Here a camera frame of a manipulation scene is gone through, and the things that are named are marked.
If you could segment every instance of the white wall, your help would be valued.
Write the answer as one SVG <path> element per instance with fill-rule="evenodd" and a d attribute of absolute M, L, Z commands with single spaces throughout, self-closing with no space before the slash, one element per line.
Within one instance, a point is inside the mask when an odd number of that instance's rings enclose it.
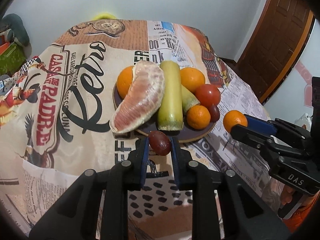
<path fill-rule="evenodd" d="M 320 24 L 316 20 L 309 41 L 301 54 L 300 61 L 312 76 L 320 77 Z M 271 119 L 280 118 L 294 122 L 304 113 L 312 115 L 313 109 L 304 106 L 306 82 L 293 69 L 279 89 L 264 105 Z"/>
<path fill-rule="evenodd" d="M 264 8 L 264 6 L 266 4 L 266 1 L 267 0 L 260 0 L 260 3 L 258 5 L 257 11 L 256 11 L 256 14 L 253 17 L 253 20 L 251 22 L 249 30 L 248 30 L 246 36 L 244 37 L 244 40 L 242 41 L 242 44 L 241 44 L 239 50 L 237 51 L 237 53 L 236 53 L 236 55 L 234 57 L 234 61 L 235 62 L 238 62 L 239 58 L 241 57 L 242 52 L 244 51 L 245 47 L 247 46 L 247 44 L 248 44 L 248 42 L 249 42 L 249 40 L 250 40 L 250 38 L 251 38 L 251 36 L 253 34 L 253 31 L 256 28 L 257 23 L 258 23 L 258 21 L 260 19 L 260 16 L 262 14 L 262 11 L 263 11 L 263 8 Z"/>
<path fill-rule="evenodd" d="M 101 12 L 119 19 L 162 20 L 202 30 L 217 55 L 235 58 L 260 0 L 14 0 L 7 10 L 18 14 L 39 55 L 68 28 Z"/>

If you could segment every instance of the small orange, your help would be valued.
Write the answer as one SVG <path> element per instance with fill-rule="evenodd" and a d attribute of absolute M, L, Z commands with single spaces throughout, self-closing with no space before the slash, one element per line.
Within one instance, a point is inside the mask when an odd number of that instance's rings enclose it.
<path fill-rule="evenodd" d="M 132 83 L 132 79 L 133 79 L 132 68 L 133 66 L 126 67 L 124 70 L 121 71 L 117 79 L 116 86 L 117 86 L 119 95 L 121 96 L 122 99 L 124 99 L 125 96 L 127 95 Z"/>
<path fill-rule="evenodd" d="M 241 112 L 237 110 L 231 110 L 226 113 L 223 118 L 223 126 L 227 132 L 231 132 L 231 128 L 236 125 L 241 124 L 245 127 L 248 126 L 247 118 Z"/>
<path fill-rule="evenodd" d="M 180 70 L 181 84 L 191 93 L 195 93 L 196 89 L 205 84 L 204 74 L 193 67 L 186 67 Z"/>
<path fill-rule="evenodd" d="M 209 110 L 204 106 L 193 106 L 187 112 L 187 122 L 192 128 L 202 130 L 210 123 Z"/>

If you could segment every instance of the plate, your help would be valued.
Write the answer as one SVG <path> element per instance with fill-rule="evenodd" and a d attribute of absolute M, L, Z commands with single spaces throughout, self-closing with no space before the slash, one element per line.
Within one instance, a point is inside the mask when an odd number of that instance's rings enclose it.
<path fill-rule="evenodd" d="M 116 85 L 113 88 L 112 99 L 115 109 L 122 102 L 122 98 L 120 97 Z M 140 134 L 148 136 L 150 132 L 157 131 L 156 127 L 157 114 L 154 114 L 147 122 L 143 125 L 139 126 L 136 131 Z M 210 122 L 209 125 L 202 130 L 195 130 L 190 127 L 187 123 L 185 117 L 183 117 L 183 129 L 181 131 L 162 131 L 167 136 L 177 136 L 177 139 L 180 143 L 188 143 L 192 141 L 196 141 L 206 136 L 214 127 L 215 122 Z"/>

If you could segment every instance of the brown wooden door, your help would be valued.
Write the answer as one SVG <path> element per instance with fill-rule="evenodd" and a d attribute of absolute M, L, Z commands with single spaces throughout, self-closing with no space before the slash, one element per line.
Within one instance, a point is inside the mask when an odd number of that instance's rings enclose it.
<path fill-rule="evenodd" d="M 267 97 L 266 92 L 271 86 L 276 87 L 277 78 L 283 73 L 296 49 L 297 57 L 301 49 L 297 45 L 306 28 L 309 12 L 303 0 L 270 0 L 251 45 L 246 48 L 245 56 L 242 55 L 237 65 L 239 76 L 262 99 L 260 101 Z"/>

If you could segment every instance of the orange fabric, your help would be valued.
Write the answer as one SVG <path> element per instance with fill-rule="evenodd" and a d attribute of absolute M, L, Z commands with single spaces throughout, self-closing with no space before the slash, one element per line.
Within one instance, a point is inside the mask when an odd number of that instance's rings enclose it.
<path fill-rule="evenodd" d="M 299 208 L 289 219 L 284 219 L 283 222 L 289 228 L 291 232 L 295 231 L 302 221 L 307 217 L 309 214 L 312 206 L 315 204 L 316 200 L 318 199 L 319 195 L 315 197 L 312 203 L 306 207 Z"/>

